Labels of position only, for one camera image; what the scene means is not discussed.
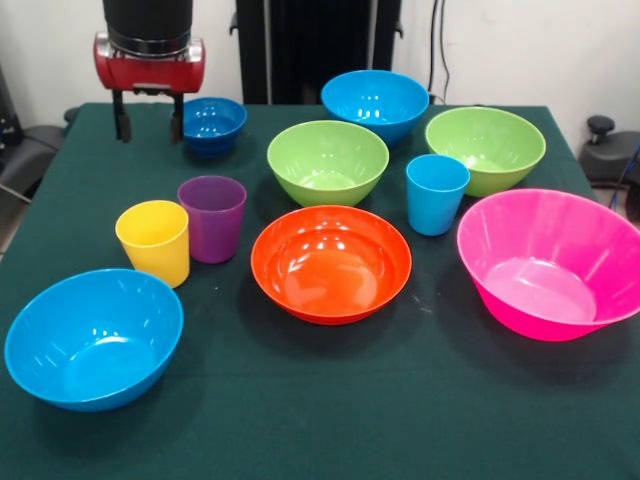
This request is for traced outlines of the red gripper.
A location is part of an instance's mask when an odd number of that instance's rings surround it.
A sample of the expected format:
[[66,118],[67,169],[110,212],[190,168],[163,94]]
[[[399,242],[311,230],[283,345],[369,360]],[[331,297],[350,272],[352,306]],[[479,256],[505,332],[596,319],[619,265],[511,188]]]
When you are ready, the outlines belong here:
[[201,38],[192,37],[187,47],[169,57],[136,57],[115,48],[106,32],[96,34],[94,64],[102,85],[112,91],[116,139],[129,143],[131,123],[122,91],[152,91],[174,94],[170,141],[183,139],[184,94],[197,93],[204,79],[206,50]]

